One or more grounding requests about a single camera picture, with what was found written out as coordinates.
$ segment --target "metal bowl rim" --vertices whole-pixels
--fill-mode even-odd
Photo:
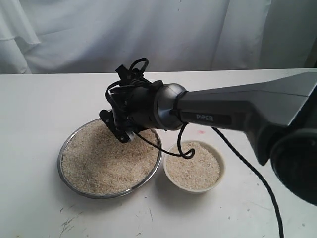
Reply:
[[[141,187],[142,185],[144,185],[147,181],[150,180],[150,178],[155,174],[155,172],[157,171],[160,163],[161,163],[161,159],[162,159],[162,151],[159,150],[158,151],[158,158],[157,158],[157,161],[153,167],[153,169],[150,171],[150,173],[141,181],[139,182],[138,184],[136,184],[135,186],[133,186],[132,188],[129,188],[125,191],[122,191],[122,192],[119,192],[119,193],[114,193],[114,194],[101,194],[101,195],[98,195],[98,194],[93,194],[93,193],[88,193],[88,192],[82,192],[80,190],[78,190],[77,188],[75,188],[68,180],[67,178],[65,177],[64,175],[64,172],[63,172],[63,169],[62,169],[62,157],[63,157],[63,154],[64,154],[64,151],[65,151],[65,148],[67,147],[68,143],[71,141],[71,139],[79,132],[81,131],[85,126],[87,126],[88,124],[90,123],[93,123],[97,120],[101,120],[101,119],[95,119],[95,120],[92,120],[86,124],[84,124],[83,126],[81,126],[80,128],[78,128],[77,130],[75,130],[68,138],[67,140],[64,142],[63,146],[61,147],[60,149],[60,152],[59,152],[59,155],[58,155],[58,159],[57,159],[57,170],[58,170],[58,174],[61,178],[61,180],[71,189],[73,190],[74,192],[76,192],[77,194],[81,195],[81,196],[85,196],[85,197],[88,197],[88,198],[94,198],[94,199],[109,199],[109,198],[116,198],[116,197],[121,197],[121,196],[124,196],[124,195],[127,195],[131,192],[133,192],[134,190],[138,189],[139,187]],[[161,140],[159,138],[159,135],[158,133],[154,130],[154,129],[151,129],[151,131],[154,133],[156,139],[157,139],[157,142],[158,142],[158,146],[160,148],[162,148],[162,143],[161,143]]]

